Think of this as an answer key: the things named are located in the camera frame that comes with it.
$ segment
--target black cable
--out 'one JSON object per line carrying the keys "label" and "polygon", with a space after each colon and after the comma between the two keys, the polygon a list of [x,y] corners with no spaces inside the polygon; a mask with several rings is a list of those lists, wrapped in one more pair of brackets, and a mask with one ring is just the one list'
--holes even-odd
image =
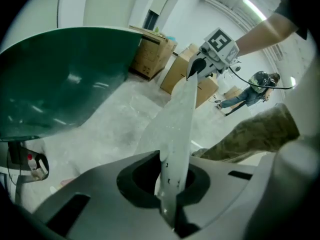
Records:
{"label": "black cable", "polygon": [[229,69],[232,71],[232,73],[234,73],[239,79],[241,79],[242,81],[244,81],[245,83],[251,85],[251,86],[256,86],[256,87],[260,87],[260,88],[269,88],[269,89],[281,89],[281,90],[289,90],[289,89],[292,89],[293,87],[295,86],[291,86],[291,87],[273,87],[273,86],[263,86],[263,85],[257,85],[257,84],[254,84],[254,83],[250,83],[246,80],[244,80],[243,78],[241,78],[236,72],[234,72],[234,70],[229,67]]}
{"label": "black cable", "polygon": [[[21,176],[21,158],[20,158],[20,151],[19,151],[19,176]],[[17,184],[14,183],[11,175],[10,175],[10,171],[9,171],[9,148],[8,148],[8,151],[6,153],[6,168],[8,170],[8,175],[9,175],[9,178],[12,182],[13,185],[17,186]]]}

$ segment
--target white plastic container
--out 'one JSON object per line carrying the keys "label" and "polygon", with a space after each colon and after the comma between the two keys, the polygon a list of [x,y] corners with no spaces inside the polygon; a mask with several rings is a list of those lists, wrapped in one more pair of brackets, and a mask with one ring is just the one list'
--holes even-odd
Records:
{"label": "white plastic container", "polygon": [[28,158],[28,165],[29,165],[31,171],[36,170],[37,169],[37,162],[33,158],[32,154],[28,154],[27,158]]}

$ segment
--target white floor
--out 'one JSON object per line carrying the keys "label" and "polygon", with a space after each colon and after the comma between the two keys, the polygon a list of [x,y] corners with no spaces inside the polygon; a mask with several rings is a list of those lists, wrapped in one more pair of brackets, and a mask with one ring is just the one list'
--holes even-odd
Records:
{"label": "white floor", "polygon": [[[130,74],[128,80],[81,127],[29,141],[28,147],[34,151],[44,148],[50,175],[44,181],[23,184],[21,204],[33,212],[52,194],[53,187],[59,187],[61,181],[93,167],[132,156],[144,129],[170,98],[159,88],[157,80],[146,82]],[[214,103],[206,101],[194,114],[193,143],[209,148],[242,120],[227,118],[215,108]],[[249,164],[256,165],[259,160],[257,156]]]}

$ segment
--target stacked cardboard boxes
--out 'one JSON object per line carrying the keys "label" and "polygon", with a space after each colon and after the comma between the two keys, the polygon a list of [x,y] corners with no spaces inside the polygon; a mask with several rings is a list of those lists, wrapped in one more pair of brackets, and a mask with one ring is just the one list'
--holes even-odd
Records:
{"label": "stacked cardboard boxes", "polygon": [[[160,86],[161,89],[169,94],[172,94],[176,83],[182,78],[186,77],[190,58],[198,51],[199,48],[192,43],[175,59]],[[209,99],[218,90],[218,87],[216,76],[209,76],[205,80],[201,81],[198,84],[195,107],[199,107],[202,103]]]}
{"label": "stacked cardboard boxes", "polygon": [[130,67],[134,73],[149,81],[165,68],[177,42],[148,29],[134,26],[129,28],[143,34]]}

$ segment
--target brown cloth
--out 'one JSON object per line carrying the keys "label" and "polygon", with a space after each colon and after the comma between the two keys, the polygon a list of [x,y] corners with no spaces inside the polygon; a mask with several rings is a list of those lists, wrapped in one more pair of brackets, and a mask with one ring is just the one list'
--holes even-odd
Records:
{"label": "brown cloth", "polygon": [[240,122],[219,143],[210,149],[199,149],[192,156],[238,163],[260,152],[277,152],[285,143],[298,137],[298,128],[287,107],[281,103]]}

